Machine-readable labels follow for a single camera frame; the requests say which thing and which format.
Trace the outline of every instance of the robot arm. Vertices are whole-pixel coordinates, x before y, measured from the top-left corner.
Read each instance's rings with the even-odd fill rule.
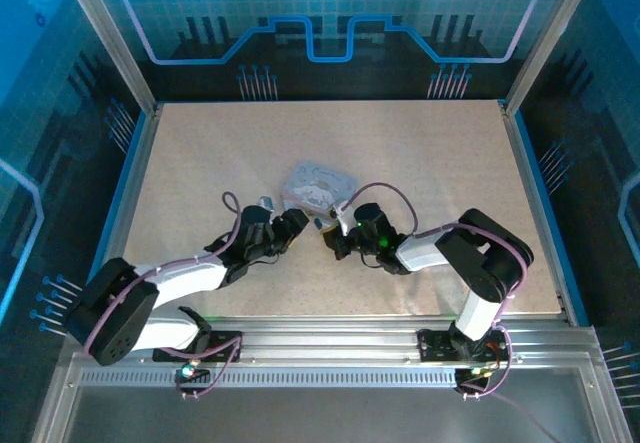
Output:
[[[207,253],[157,267],[155,274],[153,266],[109,260],[69,305],[63,325],[101,365],[148,348],[199,353],[206,349],[211,328],[193,310],[167,303],[230,285],[253,262],[284,254],[307,223],[297,209],[272,219],[269,210],[248,206],[233,242],[227,244],[223,235],[205,248]],[[124,299],[114,306],[119,298]]]
[[[471,360],[484,349],[483,341],[506,299],[533,262],[522,240],[476,209],[465,212],[457,223],[422,235],[398,233],[377,203],[355,211],[338,206],[334,216],[338,225],[325,232],[324,239],[338,260],[352,252],[372,255],[394,275],[442,264],[456,270],[470,291],[446,344],[460,360]],[[424,341],[423,346],[434,345]]]

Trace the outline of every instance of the glass panel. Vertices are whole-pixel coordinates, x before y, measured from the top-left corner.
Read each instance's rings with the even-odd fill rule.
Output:
[[[105,0],[160,100],[502,98],[556,0]]]
[[[640,0],[583,0],[522,107],[587,315],[640,299]]]
[[[57,277],[86,281],[140,108],[75,0],[0,18],[0,441],[23,442],[74,291]]]

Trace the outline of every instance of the black bracket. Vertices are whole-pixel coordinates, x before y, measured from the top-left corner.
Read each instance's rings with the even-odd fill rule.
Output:
[[[460,358],[460,354],[451,344],[451,334],[447,330],[419,330],[416,333],[418,339],[418,351],[421,362],[451,362],[468,361]],[[490,363],[507,361],[509,349],[505,341],[504,333],[500,330],[492,330],[479,342],[477,351],[471,357],[474,363]]]
[[[209,341],[207,342],[206,348],[215,348],[217,346],[223,345],[232,338],[236,338],[238,336],[242,336],[241,331],[211,331],[209,333]],[[240,360],[240,352],[242,347],[238,348],[236,354],[233,356],[231,360],[232,363],[236,363]],[[207,356],[206,358],[202,358],[200,361],[203,363],[226,363],[231,356],[231,352],[233,351],[233,345],[219,353],[215,353],[211,356]],[[160,349],[153,350],[153,361],[157,363],[184,363],[185,358],[179,358],[177,356],[171,356],[168,353]]]

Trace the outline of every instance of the aluminum frame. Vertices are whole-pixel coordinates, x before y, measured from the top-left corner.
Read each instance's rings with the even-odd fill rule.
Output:
[[[529,52],[518,76],[516,76],[515,82],[509,90],[506,98],[506,107],[511,117],[515,116],[536,78],[538,78],[540,70],[542,70],[556,43],[558,43],[567,28],[580,1],[582,0],[558,0],[559,3],[553,16],[544,29],[540,31],[538,40]]]
[[[216,328],[244,332],[242,356],[233,368],[251,370],[255,374],[278,370],[280,374],[292,375],[293,380],[295,375],[310,368],[342,372],[366,368],[370,374],[380,375],[390,371],[402,374],[421,369],[450,370],[460,365],[420,363],[415,336],[419,329],[445,329],[449,323],[450,319],[446,317],[222,318],[216,319]],[[569,327],[553,319],[528,318],[507,319],[505,325],[513,339],[512,368],[515,371],[577,369],[580,390],[586,395],[599,440],[633,441],[592,328]],[[90,378],[86,375],[106,372],[108,385],[100,386],[130,387],[127,375],[132,371],[150,375],[165,371],[169,375],[177,369],[175,364],[154,363],[149,357],[149,352],[140,352],[104,369],[69,339],[51,381],[32,442],[64,441],[65,432],[72,424],[78,389],[96,386],[95,375]],[[166,387],[170,386],[170,381],[152,376],[137,386]],[[282,385],[274,381],[270,385],[249,382],[243,386]],[[309,385],[301,382],[288,386]],[[382,378],[376,382],[372,378],[368,386],[388,387],[389,382]]]
[[[545,217],[542,199],[540,198],[535,178],[533,176],[533,170],[531,169],[531,164],[536,164],[536,162],[530,162],[527,157],[525,143],[522,134],[518,129],[515,116],[507,112],[503,104],[501,104],[501,110],[505,129],[507,130],[507,135],[513,150],[513,156],[516,160],[518,171],[520,172],[520,178],[522,180],[522,185],[524,186],[525,194],[527,195],[527,200],[529,201],[533,221],[536,225],[536,229],[538,230],[542,249],[545,257],[547,258],[549,269],[551,270],[551,276],[556,287],[556,294],[560,301],[562,313],[565,315],[569,323],[577,326],[578,318],[576,316],[571,295],[569,294],[565,272],[560,262],[560,255],[558,254],[558,250],[554,244],[551,226]]]
[[[142,111],[147,115],[153,114],[156,107],[153,93],[104,0],[78,0],[78,3]]]

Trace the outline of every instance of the blue trim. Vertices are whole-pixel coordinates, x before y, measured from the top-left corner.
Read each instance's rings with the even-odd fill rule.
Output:
[[[625,181],[622,186],[622,192],[620,193],[620,204],[618,206],[618,221],[620,222],[620,227],[624,233],[625,238],[627,239],[627,243],[629,243],[629,248],[631,249],[631,253],[633,253],[633,258],[636,260],[636,265],[640,267],[640,247],[638,246],[638,242],[636,237],[633,234],[633,230],[631,229],[631,225],[627,221],[627,207],[629,206],[629,195],[631,191],[640,185],[640,172],[636,172],[632,175],[627,181]]]
[[[31,198],[33,199],[33,206],[36,210],[36,221],[33,224],[33,228],[31,228],[29,237],[27,238],[24,248],[20,253],[18,263],[16,264],[16,267],[13,270],[13,274],[9,279],[7,289],[4,292],[2,300],[0,301],[0,326],[2,326],[2,321],[7,314],[7,310],[9,309],[9,305],[11,304],[13,295],[16,292],[16,288],[18,288],[18,283],[20,283],[22,273],[27,267],[27,261],[29,260],[29,256],[31,256],[31,251],[33,250],[33,246],[36,244],[36,239],[38,238],[38,234],[40,233],[40,229],[42,228],[42,224],[44,223],[44,208],[42,207],[42,197],[40,195],[40,189],[33,181],[31,181],[28,176],[23,175],[13,166],[2,159],[0,159],[0,170],[6,172],[10,178],[16,180],[16,182],[21,187],[23,187],[31,194]]]
[[[553,244],[558,253],[558,259],[560,260],[560,266],[564,273],[565,283],[567,285],[567,290],[569,291],[569,298],[571,298],[571,306],[573,306],[573,311],[576,315],[576,323],[580,326],[589,326],[589,318],[587,318],[587,312],[584,309],[584,303],[582,302],[582,296],[580,296],[576,277],[571,269],[569,255],[567,254],[567,249],[562,241],[560,228],[558,228],[558,222],[556,221],[555,214],[553,213],[551,200],[549,199],[549,195],[547,194],[547,190],[544,186],[544,180],[542,179],[542,174],[540,173],[540,168],[538,167],[538,162],[535,153],[533,152],[533,145],[531,144],[529,133],[524,126],[524,120],[522,119],[520,110],[516,112],[515,117],[516,124],[518,125],[518,131],[522,137],[522,143],[524,144],[524,149],[527,154],[527,164],[533,173],[533,179],[535,181],[538,194],[540,195],[540,200],[542,201],[544,216],[547,219],[549,228],[551,229],[551,238],[553,239]]]
[[[140,112],[140,117],[138,118],[138,122],[136,123],[136,129],[133,132],[133,138],[131,138],[131,144],[129,145],[129,150],[127,151],[127,157],[125,158],[124,164],[122,165],[122,171],[120,173],[120,179],[118,180],[118,186],[116,186],[116,191],[114,192],[113,199],[111,200],[111,207],[109,208],[107,219],[105,220],[104,227],[102,228],[102,236],[100,237],[100,242],[98,243],[98,248],[96,249],[96,256],[93,259],[93,265],[91,265],[91,271],[89,272],[89,278],[87,281],[91,280],[91,278],[95,276],[104,262],[104,255],[107,252],[107,245],[109,244],[109,240],[111,239],[113,225],[116,222],[116,215],[118,214],[118,209],[120,208],[120,202],[122,201],[124,188],[127,185],[127,181],[129,180],[129,174],[131,173],[131,167],[133,166],[133,159],[135,158],[138,144],[140,143],[140,136],[142,135],[145,118],[146,114],[144,112]]]
[[[302,23],[305,26],[305,35],[306,35],[306,47],[307,47],[307,58],[309,61],[314,63],[346,63],[351,61],[354,55],[354,45],[355,45],[355,25],[358,22],[382,22],[384,23],[384,31],[388,32],[402,32],[406,33],[410,38],[412,38],[415,43],[427,54],[429,55],[433,61],[436,63],[489,63],[489,64],[501,64],[509,61],[511,56],[516,50],[518,42],[520,41],[520,37],[527,26],[529,18],[533,13],[534,8],[538,4],[538,0],[530,0],[527,5],[527,9],[522,15],[522,19],[518,24],[518,27],[515,30],[511,43],[507,49],[507,52],[502,57],[444,57],[436,54],[435,50],[429,46],[429,44],[424,40],[420,34],[416,31],[415,28],[409,25],[396,25],[393,23],[392,15],[374,15],[374,14],[365,14],[365,15],[357,15],[351,17],[349,19],[349,23],[347,24],[347,35],[346,35],[346,54],[344,56],[316,56],[315,50],[313,46],[314,38],[313,38],[313,25],[311,20],[306,16],[293,16],[293,15],[279,15],[279,16],[268,16],[267,17],[267,25],[252,27],[249,28],[232,46],[227,50],[227,52],[221,58],[198,58],[198,59],[160,59],[156,56],[153,48],[151,47],[151,43],[147,38],[147,35],[142,28],[142,23],[138,19],[136,12],[133,9],[133,5],[129,0],[122,0],[122,3],[125,6],[127,13],[129,14],[129,18],[133,22],[133,26],[138,33],[138,37],[142,42],[142,46],[144,47],[149,59],[160,66],[188,66],[188,65],[224,65],[226,64],[239,50],[242,46],[253,36],[256,34],[262,33],[276,33],[276,25],[278,23]]]

